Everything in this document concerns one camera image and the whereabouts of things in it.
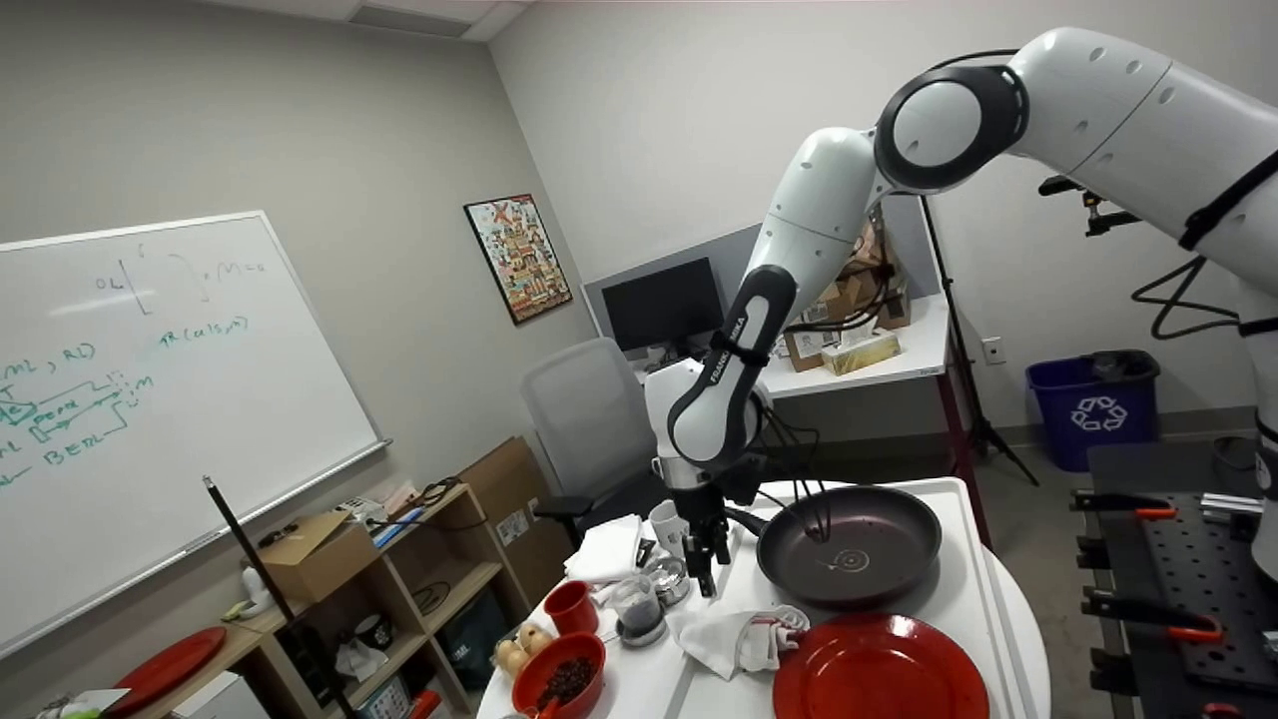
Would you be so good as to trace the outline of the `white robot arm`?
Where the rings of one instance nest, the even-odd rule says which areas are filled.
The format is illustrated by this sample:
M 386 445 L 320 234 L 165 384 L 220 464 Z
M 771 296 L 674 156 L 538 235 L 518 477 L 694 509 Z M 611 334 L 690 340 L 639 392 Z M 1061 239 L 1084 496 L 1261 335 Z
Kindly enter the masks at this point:
M 1278 112 L 1153 50 L 1051 29 L 1004 65 L 953 55 L 902 85 L 872 128 L 820 128 L 786 166 L 711 352 L 674 373 L 655 417 L 687 567 L 722 563 L 726 468 L 784 326 L 844 268 L 887 191 L 943 191 L 1027 156 L 1117 203 L 1240 286 L 1230 326 L 1257 392 L 1257 472 L 1278 477 Z

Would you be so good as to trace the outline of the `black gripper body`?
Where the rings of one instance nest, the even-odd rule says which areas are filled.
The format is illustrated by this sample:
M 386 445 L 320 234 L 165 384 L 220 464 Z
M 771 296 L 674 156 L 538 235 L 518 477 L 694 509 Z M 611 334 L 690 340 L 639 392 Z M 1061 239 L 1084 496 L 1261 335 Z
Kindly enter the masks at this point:
M 720 464 L 687 464 L 685 455 L 661 455 L 655 477 L 663 480 L 663 500 L 679 509 L 687 521 L 687 536 L 702 551 L 715 551 L 726 560 L 726 513 L 722 503 L 752 503 L 763 483 L 763 460 L 759 455 L 735 455 Z

